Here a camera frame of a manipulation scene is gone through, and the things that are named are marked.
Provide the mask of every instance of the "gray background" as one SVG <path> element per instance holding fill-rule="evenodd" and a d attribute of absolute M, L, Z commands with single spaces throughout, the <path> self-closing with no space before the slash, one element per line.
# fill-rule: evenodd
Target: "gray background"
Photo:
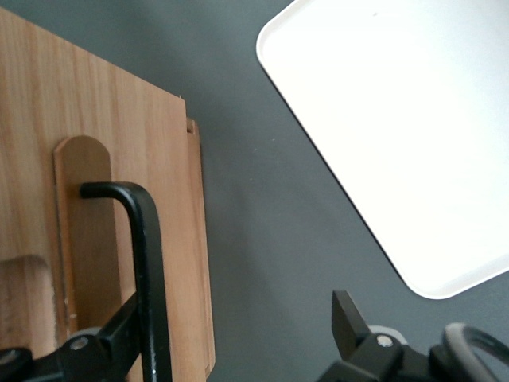
<path fill-rule="evenodd" d="M 316 380 L 338 357 L 334 289 L 420 351 L 454 321 L 509 342 L 509 275 L 444 301 L 411 292 L 274 89 L 255 41 L 289 3 L 0 0 L 181 95 L 200 124 L 217 352 L 210 381 Z"/>

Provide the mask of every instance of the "screw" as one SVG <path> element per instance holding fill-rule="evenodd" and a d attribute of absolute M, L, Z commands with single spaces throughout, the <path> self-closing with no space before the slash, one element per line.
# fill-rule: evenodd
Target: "screw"
<path fill-rule="evenodd" d="M 394 342 L 390 339 L 390 337 L 384 335 L 377 336 L 376 341 L 383 348 L 390 348 L 394 345 Z"/>
<path fill-rule="evenodd" d="M 17 356 L 19 356 L 19 352 L 16 349 L 11 349 L 3 352 L 3 354 L 0 355 L 0 365 L 3 366 L 4 364 L 9 364 L 10 362 L 14 361 Z"/>
<path fill-rule="evenodd" d="M 71 350 L 80 350 L 80 349 L 84 348 L 85 346 L 87 346 L 87 343 L 88 343 L 88 338 L 80 337 L 77 340 L 73 341 L 69 347 L 71 348 Z"/>

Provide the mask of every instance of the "wooden surface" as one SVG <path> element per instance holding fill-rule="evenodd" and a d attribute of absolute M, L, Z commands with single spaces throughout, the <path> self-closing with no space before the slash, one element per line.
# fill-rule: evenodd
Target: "wooden surface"
<path fill-rule="evenodd" d="M 41 284 L 41 301 L 63 298 L 52 151 L 64 138 L 97 138 L 111 155 L 113 180 L 142 185 L 156 202 L 174 380 L 205 380 L 211 368 L 205 352 L 212 349 L 210 292 L 206 253 L 196 240 L 184 101 L 5 10 L 0 78 L 0 261 L 36 256 L 51 276 Z M 115 222 L 125 300 L 134 279 L 129 224 L 119 206 Z M 0 290 L 9 282 L 0 279 Z M 2 312 L 14 303 L 12 296 L 2 297 Z M 29 321 L 43 314 L 52 316 L 54 327 L 65 325 L 64 311 L 50 303 L 40 308 L 44 314 Z M 51 331 L 46 337 L 56 344 Z"/>
<path fill-rule="evenodd" d="M 196 242 L 198 243 L 196 256 L 200 259 L 200 273 L 204 290 L 210 286 L 208 275 L 207 238 L 205 234 L 205 207 L 203 181 L 201 173 L 201 149 L 200 131 L 195 121 L 188 119 L 188 152 L 189 152 L 189 178 L 191 181 L 192 208 L 194 224 L 196 227 Z M 205 372 L 208 376 L 216 362 L 216 351 L 214 349 L 214 330 L 212 327 L 212 301 L 210 293 L 204 296 L 205 326 L 204 336 L 206 338 L 204 347 L 204 362 L 208 366 Z"/>
<path fill-rule="evenodd" d="M 61 142 L 53 157 L 65 296 L 56 302 L 64 304 L 67 322 L 62 342 L 78 330 L 104 326 L 122 305 L 122 292 L 113 201 L 80 196 L 83 183 L 111 181 L 106 147 L 81 135 Z"/>

